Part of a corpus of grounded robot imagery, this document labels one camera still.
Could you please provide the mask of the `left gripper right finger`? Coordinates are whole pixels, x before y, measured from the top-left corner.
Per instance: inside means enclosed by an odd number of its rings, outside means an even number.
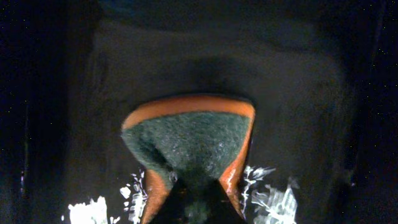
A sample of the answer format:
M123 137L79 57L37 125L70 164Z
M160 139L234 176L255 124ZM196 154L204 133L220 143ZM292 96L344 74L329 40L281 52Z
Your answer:
M208 208L205 224L246 224L218 180L212 181L203 194Z

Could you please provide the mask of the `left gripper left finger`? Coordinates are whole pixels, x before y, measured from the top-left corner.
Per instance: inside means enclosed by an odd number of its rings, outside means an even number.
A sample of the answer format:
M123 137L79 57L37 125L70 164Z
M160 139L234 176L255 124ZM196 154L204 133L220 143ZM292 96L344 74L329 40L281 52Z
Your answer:
M149 224L186 224L188 218L185 207L190 202L190 191L185 182L178 179L171 189L159 211L152 217Z

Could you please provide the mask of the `green and orange sponge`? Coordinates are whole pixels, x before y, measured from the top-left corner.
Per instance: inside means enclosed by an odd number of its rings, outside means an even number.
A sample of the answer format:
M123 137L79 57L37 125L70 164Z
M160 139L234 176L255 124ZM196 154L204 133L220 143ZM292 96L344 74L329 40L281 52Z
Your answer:
M146 170L149 223L178 179L190 191L188 223L205 223L204 191L218 180L238 214L239 181L255 118L252 104L220 96L178 96L139 106L122 124L121 137Z

